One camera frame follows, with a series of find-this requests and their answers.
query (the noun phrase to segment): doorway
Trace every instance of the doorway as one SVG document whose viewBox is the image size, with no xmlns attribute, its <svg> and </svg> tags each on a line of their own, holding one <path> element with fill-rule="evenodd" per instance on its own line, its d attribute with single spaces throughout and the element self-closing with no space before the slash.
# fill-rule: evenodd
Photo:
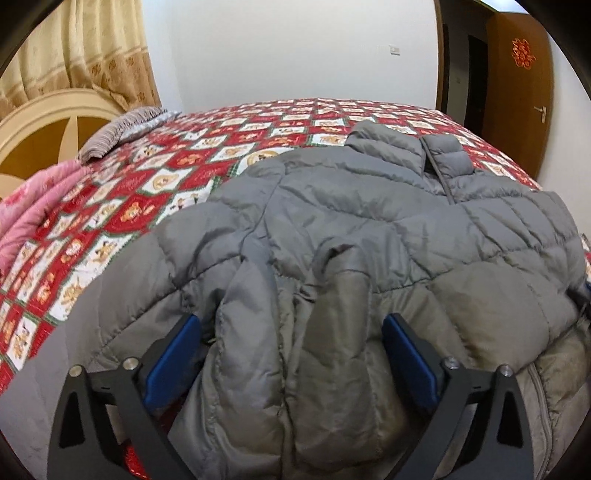
<svg viewBox="0 0 591 480">
<path fill-rule="evenodd" d="M 545 29 L 528 14 L 497 12 L 478 0 L 434 1 L 443 24 L 441 111 L 535 179 L 554 91 Z"/>
<path fill-rule="evenodd" d="M 473 0 L 440 0 L 444 29 L 441 111 L 480 136 L 488 84 L 486 23 L 494 12 Z"/>
<path fill-rule="evenodd" d="M 482 136 L 486 88 L 488 83 L 488 45 L 472 35 L 468 35 L 468 99 L 464 127 Z"/>
</svg>

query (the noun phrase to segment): wooden door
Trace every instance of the wooden door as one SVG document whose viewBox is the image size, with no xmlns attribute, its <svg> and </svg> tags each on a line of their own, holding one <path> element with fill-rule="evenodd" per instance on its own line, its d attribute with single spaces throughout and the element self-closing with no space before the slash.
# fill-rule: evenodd
<svg viewBox="0 0 591 480">
<path fill-rule="evenodd" d="M 548 34 L 532 16 L 516 13 L 496 13 L 486 31 L 489 69 L 482 138 L 536 178 L 554 94 Z"/>
</svg>

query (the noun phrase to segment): beige curtain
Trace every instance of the beige curtain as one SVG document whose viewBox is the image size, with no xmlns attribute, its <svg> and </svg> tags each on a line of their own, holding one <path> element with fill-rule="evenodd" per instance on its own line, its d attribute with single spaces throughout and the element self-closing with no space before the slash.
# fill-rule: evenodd
<svg viewBox="0 0 591 480">
<path fill-rule="evenodd" d="M 0 78 L 0 119 L 43 93 L 71 87 L 103 92 L 126 111 L 160 105 L 141 0 L 65 0 Z"/>
</svg>

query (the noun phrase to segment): patterned bedspread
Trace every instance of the patterned bedspread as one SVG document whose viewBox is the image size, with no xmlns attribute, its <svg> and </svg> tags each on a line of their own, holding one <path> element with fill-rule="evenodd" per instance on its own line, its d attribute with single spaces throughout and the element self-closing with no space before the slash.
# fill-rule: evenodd
<svg viewBox="0 0 591 480">
<path fill-rule="evenodd" d="M 96 163 L 20 250 L 0 283 L 0 394 L 126 244 L 259 160 L 342 145 L 361 120 L 455 135 L 475 166 L 539 188 L 509 157 L 429 109 L 302 99 L 180 116 Z"/>
</svg>

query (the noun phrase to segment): white wall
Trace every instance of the white wall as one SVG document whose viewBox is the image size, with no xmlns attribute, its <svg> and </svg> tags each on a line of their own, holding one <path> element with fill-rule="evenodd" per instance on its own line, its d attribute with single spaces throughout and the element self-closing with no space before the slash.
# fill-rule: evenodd
<svg viewBox="0 0 591 480">
<path fill-rule="evenodd" d="M 184 110 L 178 88 L 177 69 L 173 62 L 170 42 L 170 7 L 174 0 L 144 0 L 144 30 L 154 80 L 162 104 L 169 110 Z"/>
<path fill-rule="evenodd" d="M 167 91 L 185 111 L 317 96 L 435 106 L 433 0 L 144 0 L 144 14 L 165 106 Z"/>
<path fill-rule="evenodd" d="M 554 109 L 538 181 L 564 200 L 581 233 L 591 236 L 591 100 L 554 40 Z"/>
</svg>

